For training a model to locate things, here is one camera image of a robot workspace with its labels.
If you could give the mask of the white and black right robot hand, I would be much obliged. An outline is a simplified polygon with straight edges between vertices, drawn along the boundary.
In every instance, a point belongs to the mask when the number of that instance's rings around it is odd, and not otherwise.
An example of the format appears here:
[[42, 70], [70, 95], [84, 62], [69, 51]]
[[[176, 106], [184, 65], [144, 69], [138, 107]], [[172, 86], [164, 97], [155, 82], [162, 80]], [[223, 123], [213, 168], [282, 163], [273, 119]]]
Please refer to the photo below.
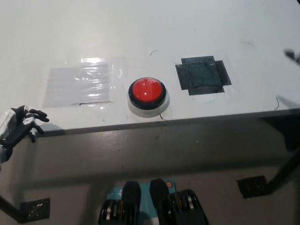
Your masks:
[[296, 54], [293, 49], [284, 49], [284, 55], [297, 64], [300, 64], [300, 54]]

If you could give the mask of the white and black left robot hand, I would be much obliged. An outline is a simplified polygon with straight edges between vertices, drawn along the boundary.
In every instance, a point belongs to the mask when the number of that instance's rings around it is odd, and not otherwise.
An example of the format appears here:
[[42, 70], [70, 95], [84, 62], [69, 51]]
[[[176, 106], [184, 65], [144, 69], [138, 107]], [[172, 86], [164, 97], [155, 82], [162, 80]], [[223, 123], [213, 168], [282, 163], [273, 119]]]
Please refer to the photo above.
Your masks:
[[49, 122], [45, 112], [30, 108], [26, 105], [7, 110], [0, 117], [1, 146], [12, 149], [27, 136], [34, 143], [36, 141], [36, 133], [44, 133], [36, 120]]

